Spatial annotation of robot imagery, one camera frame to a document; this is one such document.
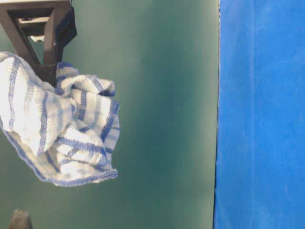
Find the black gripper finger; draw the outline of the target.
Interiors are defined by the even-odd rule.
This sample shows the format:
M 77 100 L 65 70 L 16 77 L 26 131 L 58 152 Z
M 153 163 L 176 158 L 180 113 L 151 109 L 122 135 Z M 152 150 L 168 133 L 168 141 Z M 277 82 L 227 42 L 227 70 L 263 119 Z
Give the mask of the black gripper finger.
M 61 60 L 64 47 L 77 36 L 74 7 L 70 7 L 69 12 L 56 27 L 55 33 L 56 45 L 58 47 L 57 60 Z

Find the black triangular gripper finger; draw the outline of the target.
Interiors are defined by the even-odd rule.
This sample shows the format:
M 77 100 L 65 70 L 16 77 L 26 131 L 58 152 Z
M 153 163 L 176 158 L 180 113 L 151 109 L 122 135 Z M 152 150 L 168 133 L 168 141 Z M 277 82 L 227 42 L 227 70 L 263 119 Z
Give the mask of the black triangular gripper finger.
M 67 0 L 2 0 L 0 23 L 16 53 L 38 77 L 56 86 L 56 27 L 69 12 Z

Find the dark gripper finger tip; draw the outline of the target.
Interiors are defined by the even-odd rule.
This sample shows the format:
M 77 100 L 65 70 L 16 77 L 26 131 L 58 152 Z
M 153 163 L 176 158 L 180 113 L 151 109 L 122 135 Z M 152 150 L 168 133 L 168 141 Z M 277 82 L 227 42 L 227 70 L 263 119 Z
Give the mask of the dark gripper finger tip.
M 32 229 L 30 214 L 22 209 L 14 210 L 8 229 Z

